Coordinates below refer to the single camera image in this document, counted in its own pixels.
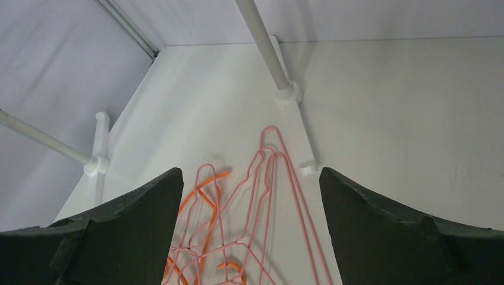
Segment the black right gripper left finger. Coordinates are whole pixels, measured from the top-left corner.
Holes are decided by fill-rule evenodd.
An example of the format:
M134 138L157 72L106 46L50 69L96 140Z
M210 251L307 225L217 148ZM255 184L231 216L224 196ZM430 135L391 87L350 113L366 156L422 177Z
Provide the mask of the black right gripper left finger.
M173 168L90 210L1 233L2 284L160 284L184 181Z

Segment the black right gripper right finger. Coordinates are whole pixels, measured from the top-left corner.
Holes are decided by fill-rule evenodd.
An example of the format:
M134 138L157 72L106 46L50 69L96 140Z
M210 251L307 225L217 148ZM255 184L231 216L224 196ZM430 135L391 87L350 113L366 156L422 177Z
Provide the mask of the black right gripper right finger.
M344 284L502 284L503 232L445 220L324 167L320 192Z

